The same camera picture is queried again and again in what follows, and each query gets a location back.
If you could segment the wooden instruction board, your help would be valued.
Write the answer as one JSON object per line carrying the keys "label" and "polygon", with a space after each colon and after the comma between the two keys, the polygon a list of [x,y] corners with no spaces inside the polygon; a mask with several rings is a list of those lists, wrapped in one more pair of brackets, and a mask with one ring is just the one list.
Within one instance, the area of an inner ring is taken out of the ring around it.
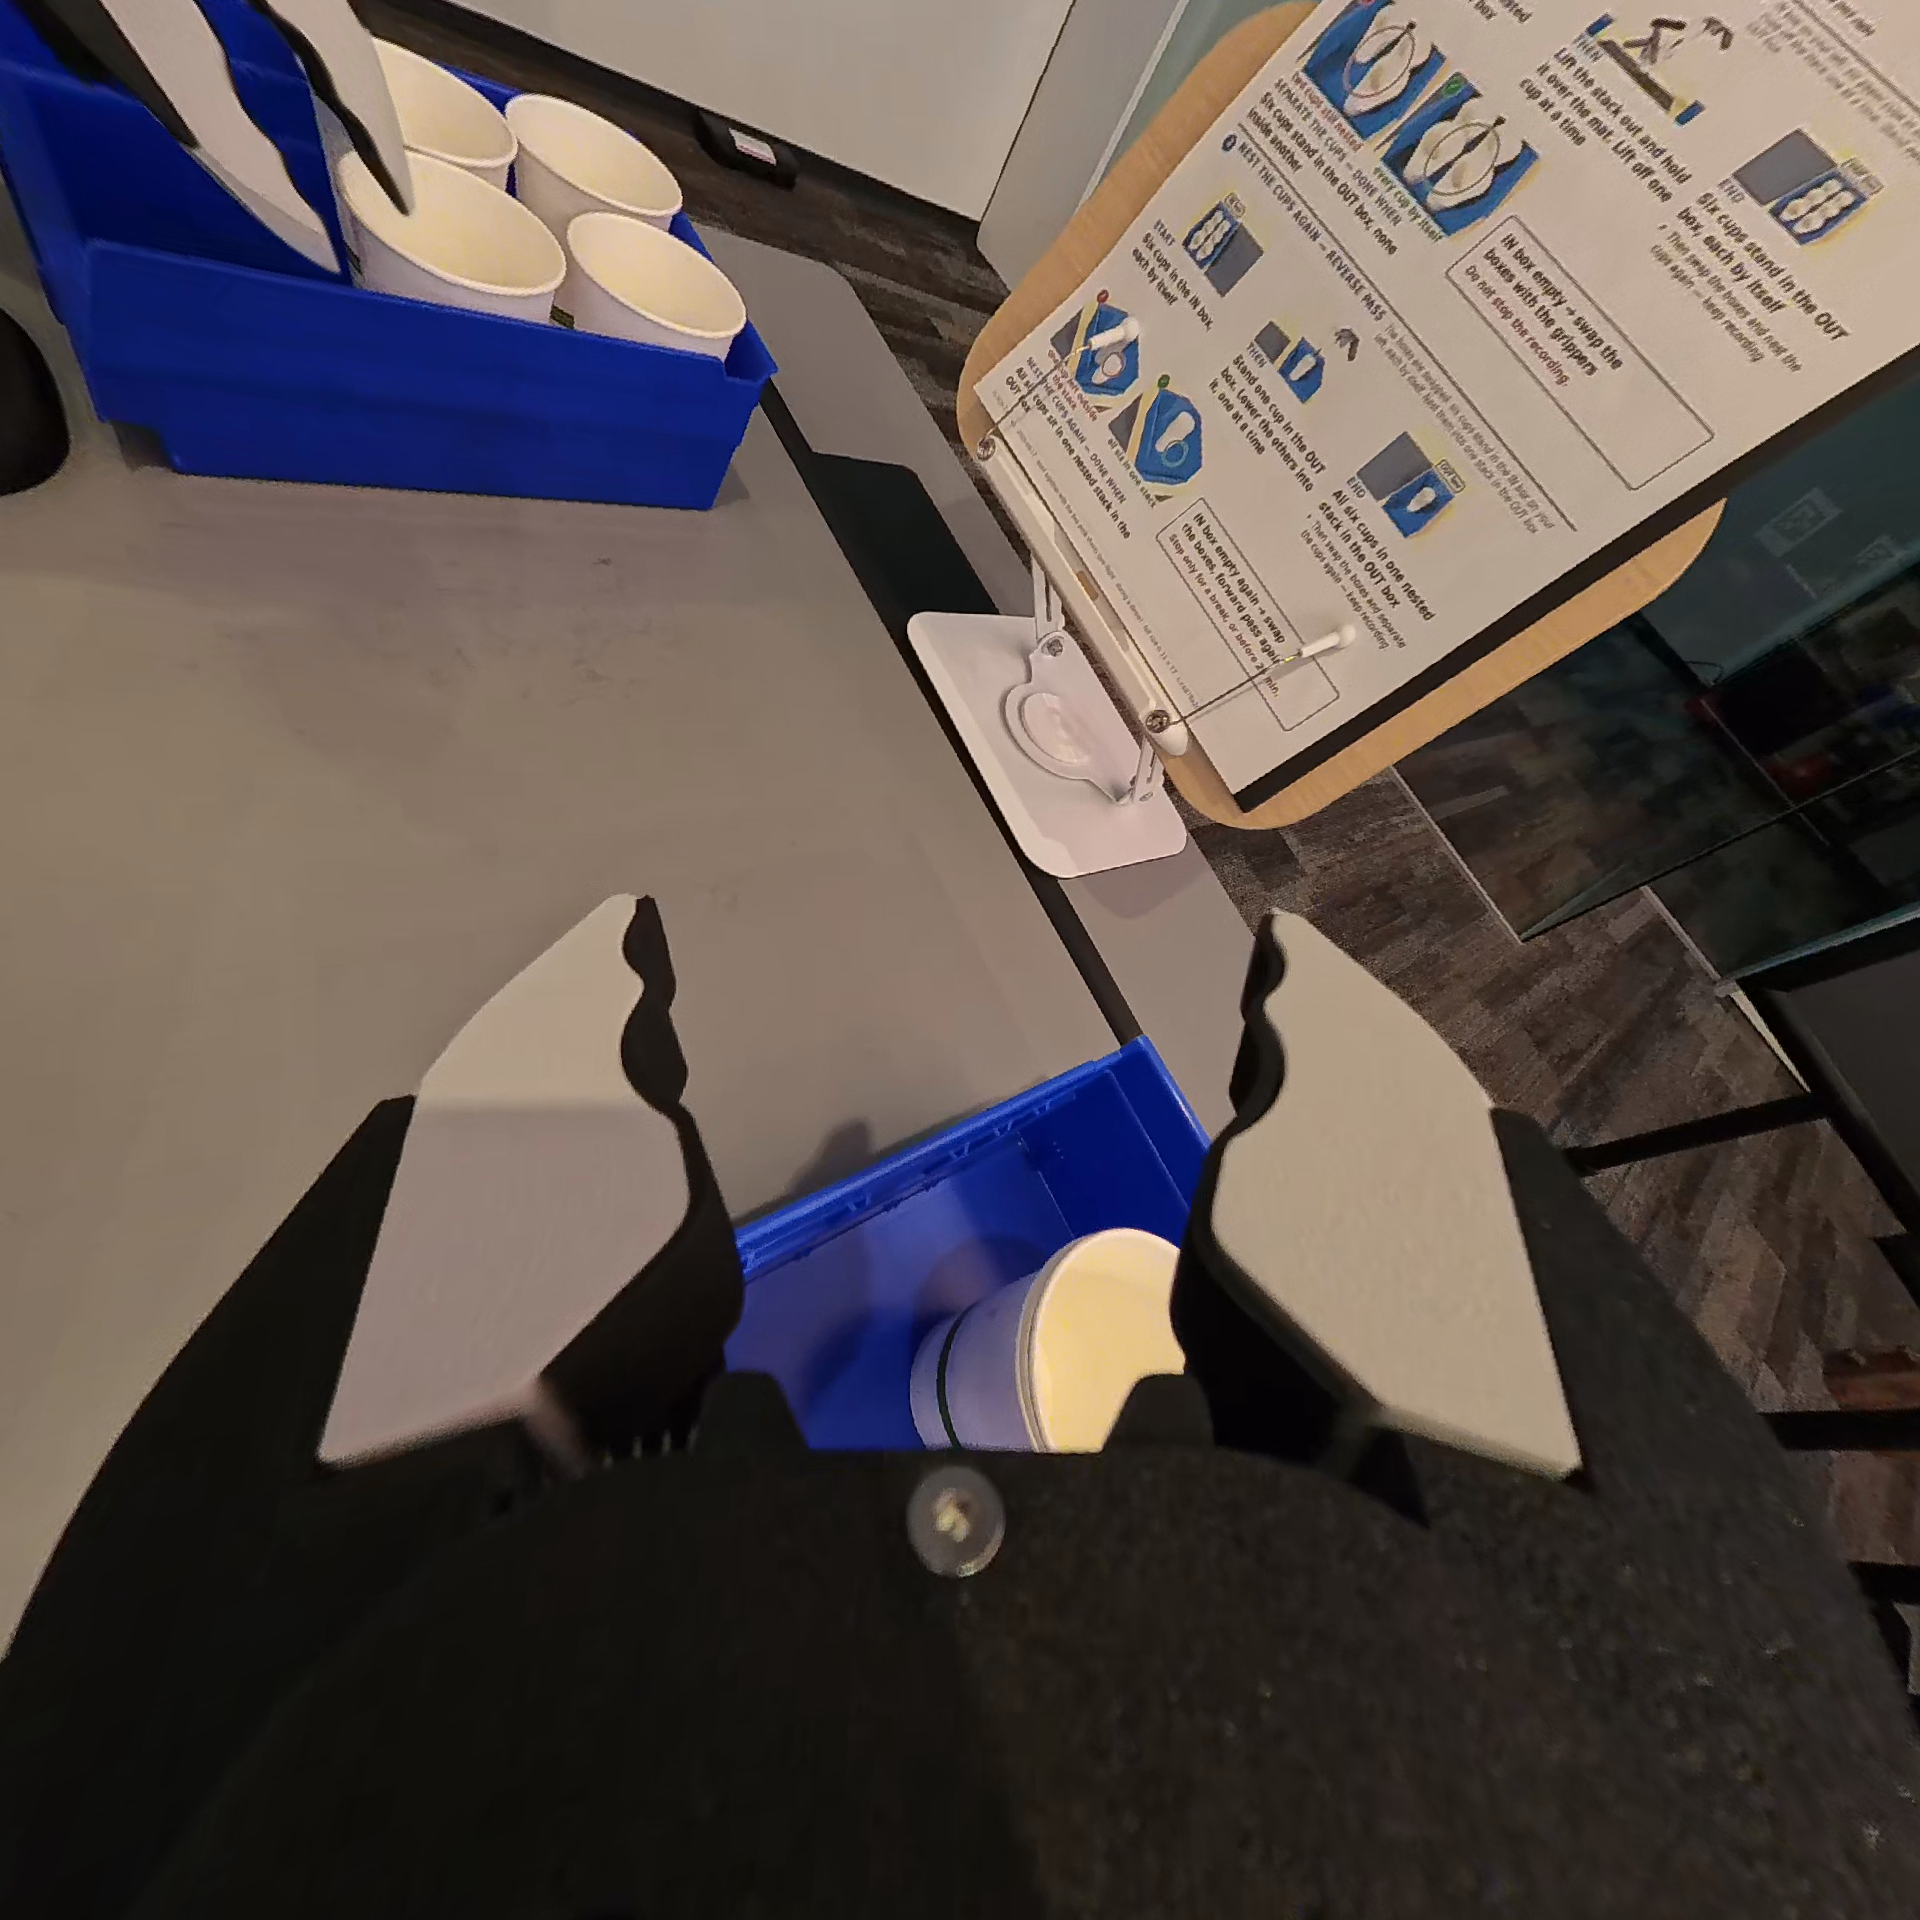
{"label": "wooden instruction board", "polygon": [[1192,69],[957,420],[1189,806],[1286,824],[1916,380],[1916,5],[1319,5]]}

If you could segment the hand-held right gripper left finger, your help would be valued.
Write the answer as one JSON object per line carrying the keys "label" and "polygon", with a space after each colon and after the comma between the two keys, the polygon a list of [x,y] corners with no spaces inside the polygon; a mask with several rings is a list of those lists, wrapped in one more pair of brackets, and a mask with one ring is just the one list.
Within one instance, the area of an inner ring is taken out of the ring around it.
{"label": "hand-held right gripper left finger", "polygon": [[403,1132],[319,1458],[499,1424],[567,1465],[682,1438],[740,1313],[658,903],[612,895],[500,986]]}

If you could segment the small black floor device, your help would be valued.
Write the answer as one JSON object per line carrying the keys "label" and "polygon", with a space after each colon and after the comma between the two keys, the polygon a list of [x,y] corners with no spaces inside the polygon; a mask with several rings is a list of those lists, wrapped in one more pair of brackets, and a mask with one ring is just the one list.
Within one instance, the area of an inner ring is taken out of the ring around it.
{"label": "small black floor device", "polygon": [[704,108],[693,108],[693,128],[704,150],[727,168],[781,190],[796,188],[800,162],[787,143]]}

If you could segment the blue plastic bin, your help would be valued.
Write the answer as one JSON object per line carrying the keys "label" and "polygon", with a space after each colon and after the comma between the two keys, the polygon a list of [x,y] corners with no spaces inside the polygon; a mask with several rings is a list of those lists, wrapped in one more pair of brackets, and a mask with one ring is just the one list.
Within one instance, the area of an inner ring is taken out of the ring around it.
{"label": "blue plastic bin", "polygon": [[923,1337],[1103,1229],[1183,1232],[1210,1132],[1149,1039],[1069,1066],[735,1232],[727,1366],[815,1452],[923,1452]]}
{"label": "blue plastic bin", "polygon": [[776,372],[324,277],[2,5],[4,181],[93,412],[181,472],[704,512]]}

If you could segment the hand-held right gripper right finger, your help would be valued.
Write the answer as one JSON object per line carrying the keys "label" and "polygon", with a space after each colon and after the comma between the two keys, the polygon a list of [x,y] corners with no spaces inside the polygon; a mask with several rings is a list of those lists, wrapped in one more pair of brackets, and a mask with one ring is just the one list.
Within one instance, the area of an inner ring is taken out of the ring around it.
{"label": "hand-held right gripper right finger", "polygon": [[1381,1436],[1582,1469],[1493,1098],[1308,918],[1254,935],[1229,1122],[1173,1332],[1229,1452],[1351,1474]]}

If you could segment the white board stand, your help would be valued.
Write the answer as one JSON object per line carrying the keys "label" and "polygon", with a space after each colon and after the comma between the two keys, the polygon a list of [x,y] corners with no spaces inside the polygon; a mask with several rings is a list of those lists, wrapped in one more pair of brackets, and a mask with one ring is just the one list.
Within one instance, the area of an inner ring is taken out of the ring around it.
{"label": "white board stand", "polygon": [[908,644],[1018,849],[1080,879],[1174,856],[1189,829],[1040,573],[1030,614],[922,609]]}

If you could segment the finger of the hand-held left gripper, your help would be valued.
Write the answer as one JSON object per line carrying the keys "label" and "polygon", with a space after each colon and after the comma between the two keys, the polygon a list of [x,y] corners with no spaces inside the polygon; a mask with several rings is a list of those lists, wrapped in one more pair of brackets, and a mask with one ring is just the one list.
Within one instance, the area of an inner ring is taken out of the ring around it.
{"label": "finger of the hand-held left gripper", "polygon": [[258,224],[323,271],[341,260],[280,152],[244,109],[223,42],[192,1],[27,1],[24,18],[83,79],[132,93]]}
{"label": "finger of the hand-held left gripper", "polygon": [[319,105],[399,215],[416,212],[408,148],[375,40],[350,1],[255,1],[287,40]]}

